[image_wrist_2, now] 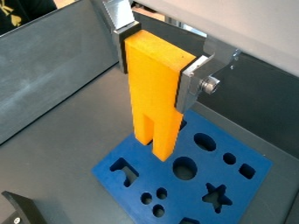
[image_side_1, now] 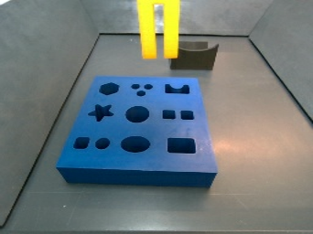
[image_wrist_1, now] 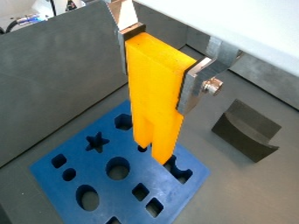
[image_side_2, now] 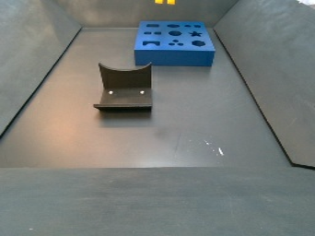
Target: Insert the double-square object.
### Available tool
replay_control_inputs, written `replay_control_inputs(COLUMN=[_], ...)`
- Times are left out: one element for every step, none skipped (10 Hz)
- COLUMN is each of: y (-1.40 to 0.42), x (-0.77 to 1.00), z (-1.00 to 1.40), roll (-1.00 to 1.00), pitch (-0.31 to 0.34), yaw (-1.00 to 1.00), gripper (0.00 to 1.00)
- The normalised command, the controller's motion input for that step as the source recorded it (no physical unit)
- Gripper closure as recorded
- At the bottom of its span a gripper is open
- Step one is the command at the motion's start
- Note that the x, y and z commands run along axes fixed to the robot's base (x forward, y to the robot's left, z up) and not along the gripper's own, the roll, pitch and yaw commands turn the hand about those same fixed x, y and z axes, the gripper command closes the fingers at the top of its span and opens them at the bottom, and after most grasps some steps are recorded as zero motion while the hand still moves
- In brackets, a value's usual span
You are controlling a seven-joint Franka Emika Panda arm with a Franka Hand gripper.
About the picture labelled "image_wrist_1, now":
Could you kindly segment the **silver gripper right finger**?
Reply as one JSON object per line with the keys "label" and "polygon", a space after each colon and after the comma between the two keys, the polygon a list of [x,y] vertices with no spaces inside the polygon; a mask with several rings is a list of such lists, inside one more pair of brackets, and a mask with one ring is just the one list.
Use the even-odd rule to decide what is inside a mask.
{"label": "silver gripper right finger", "polygon": [[176,110],[187,115],[196,106],[203,94],[215,95],[222,88],[216,76],[224,72],[239,58],[240,50],[226,41],[211,37],[207,56],[184,71]]}

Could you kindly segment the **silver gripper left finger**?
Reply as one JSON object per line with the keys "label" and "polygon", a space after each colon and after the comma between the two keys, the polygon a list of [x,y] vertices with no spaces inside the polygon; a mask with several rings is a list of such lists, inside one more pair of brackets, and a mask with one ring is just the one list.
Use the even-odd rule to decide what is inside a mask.
{"label": "silver gripper left finger", "polygon": [[126,42],[142,32],[146,25],[139,22],[132,0],[111,0],[107,4],[116,23],[116,35],[120,46],[122,68],[127,74],[127,47]]}

